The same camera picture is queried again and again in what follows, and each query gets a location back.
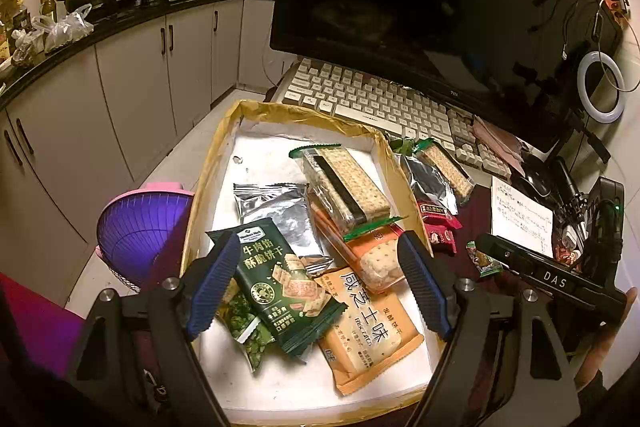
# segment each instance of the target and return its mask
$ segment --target black label strip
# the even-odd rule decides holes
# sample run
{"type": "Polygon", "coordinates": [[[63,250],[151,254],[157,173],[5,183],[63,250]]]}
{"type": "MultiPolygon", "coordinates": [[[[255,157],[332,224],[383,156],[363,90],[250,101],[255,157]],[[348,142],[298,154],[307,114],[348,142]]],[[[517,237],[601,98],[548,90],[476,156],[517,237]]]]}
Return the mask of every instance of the black label strip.
{"type": "Polygon", "coordinates": [[[329,178],[329,181],[334,186],[335,190],[338,192],[338,195],[344,201],[344,204],[347,205],[347,208],[350,210],[351,214],[353,214],[353,219],[356,221],[356,226],[364,225],[367,222],[367,216],[362,211],[362,209],[356,203],[356,200],[353,199],[351,193],[347,190],[347,187],[344,186],[340,178],[338,178],[338,174],[331,168],[331,165],[327,162],[324,156],[314,156],[314,160],[318,163],[319,167],[322,169],[322,172],[326,174],[326,177],[329,178]]]}

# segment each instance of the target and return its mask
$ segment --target blue gripper pad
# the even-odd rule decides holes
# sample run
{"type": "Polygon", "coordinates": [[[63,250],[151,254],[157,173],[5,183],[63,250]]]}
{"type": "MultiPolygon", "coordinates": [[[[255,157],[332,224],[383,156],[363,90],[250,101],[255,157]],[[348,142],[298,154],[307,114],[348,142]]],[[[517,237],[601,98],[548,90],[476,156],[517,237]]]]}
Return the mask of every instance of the blue gripper pad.
{"type": "Polygon", "coordinates": [[[450,340],[458,321],[455,274],[442,261],[434,259],[412,230],[398,239],[398,261],[411,291],[431,331],[450,340]]]}
{"type": "Polygon", "coordinates": [[[206,257],[193,261],[182,277],[185,284],[182,298],[188,308],[185,330],[190,341],[209,329],[226,287],[236,272],[240,254],[238,234],[227,232],[206,257]]]}

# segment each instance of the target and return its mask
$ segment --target tile floor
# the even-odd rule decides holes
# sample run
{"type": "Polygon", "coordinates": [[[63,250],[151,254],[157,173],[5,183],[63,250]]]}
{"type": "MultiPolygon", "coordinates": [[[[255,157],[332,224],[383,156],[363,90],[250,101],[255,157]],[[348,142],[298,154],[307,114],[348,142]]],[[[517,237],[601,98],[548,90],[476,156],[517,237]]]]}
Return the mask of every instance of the tile floor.
{"type": "MultiPolygon", "coordinates": [[[[240,89],[233,90],[174,147],[145,183],[180,182],[186,190],[195,190],[213,133],[231,105],[243,99],[263,100],[264,96],[240,89]]],[[[100,290],[107,287],[114,288],[122,296],[133,293],[94,253],[84,267],[65,308],[86,318],[100,290]]]]}

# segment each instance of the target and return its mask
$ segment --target orange biscuit package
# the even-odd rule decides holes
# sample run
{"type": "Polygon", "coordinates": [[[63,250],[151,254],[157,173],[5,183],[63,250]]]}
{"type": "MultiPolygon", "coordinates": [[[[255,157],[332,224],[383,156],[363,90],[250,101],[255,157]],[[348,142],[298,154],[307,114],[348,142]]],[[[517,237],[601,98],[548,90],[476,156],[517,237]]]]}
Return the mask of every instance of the orange biscuit package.
{"type": "Polygon", "coordinates": [[[372,293],[381,293],[404,279],[398,263],[398,225],[385,225],[346,243],[329,214],[314,199],[310,208],[319,232],[331,243],[372,293]]]}
{"type": "Polygon", "coordinates": [[[343,396],[363,388],[424,340],[395,293],[370,295],[351,268],[315,280],[349,306],[318,341],[343,396]]]}

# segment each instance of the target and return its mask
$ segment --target purple basket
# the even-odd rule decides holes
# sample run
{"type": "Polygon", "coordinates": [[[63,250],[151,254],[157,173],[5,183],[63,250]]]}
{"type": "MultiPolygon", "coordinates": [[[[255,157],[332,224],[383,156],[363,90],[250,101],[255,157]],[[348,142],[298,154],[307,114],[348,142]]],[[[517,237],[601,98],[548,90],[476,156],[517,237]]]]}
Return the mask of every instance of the purple basket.
{"type": "Polygon", "coordinates": [[[138,290],[162,250],[170,243],[175,249],[172,236],[184,237],[192,202],[193,193],[179,184],[146,185],[118,196],[98,219],[98,255],[138,290]]]}

